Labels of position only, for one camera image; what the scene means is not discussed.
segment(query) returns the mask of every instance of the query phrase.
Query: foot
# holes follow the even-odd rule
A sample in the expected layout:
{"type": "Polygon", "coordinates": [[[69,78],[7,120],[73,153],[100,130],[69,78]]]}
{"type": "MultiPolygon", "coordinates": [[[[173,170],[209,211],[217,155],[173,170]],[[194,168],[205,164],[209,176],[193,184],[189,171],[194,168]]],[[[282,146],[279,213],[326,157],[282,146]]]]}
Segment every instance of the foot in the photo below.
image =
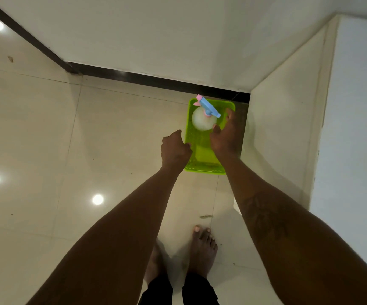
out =
{"type": "Polygon", "coordinates": [[[211,235],[210,228],[202,229],[196,225],[193,230],[190,246],[188,273],[207,277],[217,253],[217,244],[211,235]]]}
{"type": "Polygon", "coordinates": [[[158,276],[166,274],[164,260],[162,259],[161,249],[158,243],[154,245],[151,252],[150,261],[148,261],[147,270],[145,271],[144,280],[147,284],[152,282],[158,276]]]}

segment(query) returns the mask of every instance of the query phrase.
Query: green plastic basket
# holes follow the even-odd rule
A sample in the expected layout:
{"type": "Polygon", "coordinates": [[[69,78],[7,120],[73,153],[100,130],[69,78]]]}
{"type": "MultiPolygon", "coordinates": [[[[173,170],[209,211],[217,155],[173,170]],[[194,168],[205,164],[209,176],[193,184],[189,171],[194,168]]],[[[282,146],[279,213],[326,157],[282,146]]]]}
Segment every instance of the green plastic basket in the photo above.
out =
{"type": "MultiPolygon", "coordinates": [[[[212,130],[201,132],[197,130],[192,124],[192,113],[195,111],[197,106],[193,103],[197,102],[196,98],[192,98],[188,106],[188,121],[186,123],[186,134],[185,143],[191,143],[192,145],[192,156],[185,167],[186,171],[192,172],[203,172],[210,174],[226,174],[223,166],[217,160],[214,152],[210,148],[210,133],[212,130]]],[[[235,110],[233,102],[227,102],[225,100],[210,100],[207,99],[213,107],[221,114],[217,119],[217,125],[223,129],[226,125],[226,108],[235,110]]]]}

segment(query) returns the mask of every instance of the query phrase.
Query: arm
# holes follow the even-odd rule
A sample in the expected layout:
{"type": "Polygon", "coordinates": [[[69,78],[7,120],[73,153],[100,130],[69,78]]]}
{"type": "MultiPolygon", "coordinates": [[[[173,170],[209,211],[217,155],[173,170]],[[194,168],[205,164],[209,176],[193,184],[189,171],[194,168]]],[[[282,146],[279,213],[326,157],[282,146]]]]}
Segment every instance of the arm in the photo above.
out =
{"type": "Polygon", "coordinates": [[[77,241],[28,305],[137,304],[169,196],[191,154],[180,130],[164,137],[161,169],[77,241]]]}
{"type": "Polygon", "coordinates": [[[211,146],[247,229],[285,304],[367,304],[367,264],[323,221],[249,169],[235,149],[233,111],[211,146]]]}

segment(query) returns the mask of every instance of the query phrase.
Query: black baseboard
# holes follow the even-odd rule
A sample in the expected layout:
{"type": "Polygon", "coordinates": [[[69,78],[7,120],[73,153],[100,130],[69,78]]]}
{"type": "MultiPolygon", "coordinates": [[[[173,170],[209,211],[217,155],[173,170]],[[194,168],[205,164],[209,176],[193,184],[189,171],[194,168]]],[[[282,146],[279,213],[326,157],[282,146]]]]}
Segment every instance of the black baseboard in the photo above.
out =
{"type": "Polygon", "coordinates": [[[168,89],[173,91],[201,94],[205,97],[215,97],[221,98],[223,100],[234,100],[236,102],[247,104],[250,102],[250,93],[207,87],[189,82],[181,82],[171,79],[142,75],[137,73],[129,73],[125,71],[118,71],[115,69],[84,65],[79,63],[70,62],[69,64],[83,75],[136,83],[138,85],[147,85],[150,87],[168,89]]]}
{"type": "Polygon", "coordinates": [[[69,73],[81,73],[83,75],[95,76],[100,78],[107,78],[119,81],[125,81],[130,83],[136,83],[139,85],[147,85],[150,87],[157,87],[162,89],[201,94],[206,97],[221,98],[224,100],[233,100],[236,102],[249,103],[250,93],[236,92],[225,89],[206,87],[203,85],[196,85],[189,82],[181,82],[171,79],[147,76],[137,73],[129,73],[125,71],[117,71],[114,69],[107,69],[96,66],[83,65],[79,63],[65,62],[55,53],[53,53],[48,47],[42,44],[27,30],[15,22],[9,15],[0,9],[0,21],[7,27],[16,32],[22,38],[27,40],[31,45],[39,49],[44,55],[49,57],[52,61],[57,63],[65,71],[69,73]]]}

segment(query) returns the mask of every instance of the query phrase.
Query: black pants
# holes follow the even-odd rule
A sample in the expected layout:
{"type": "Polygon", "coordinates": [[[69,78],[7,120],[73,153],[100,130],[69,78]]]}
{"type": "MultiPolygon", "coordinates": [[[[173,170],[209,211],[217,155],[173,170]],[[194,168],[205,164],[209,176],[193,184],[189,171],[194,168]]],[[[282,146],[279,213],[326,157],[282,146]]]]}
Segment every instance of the black pants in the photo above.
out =
{"type": "MultiPolygon", "coordinates": [[[[218,305],[217,295],[206,278],[190,273],[186,275],[182,287],[183,303],[186,305],[218,305]]],[[[148,285],[138,305],[171,305],[172,286],[167,275],[158,276],[148,285]]]]}

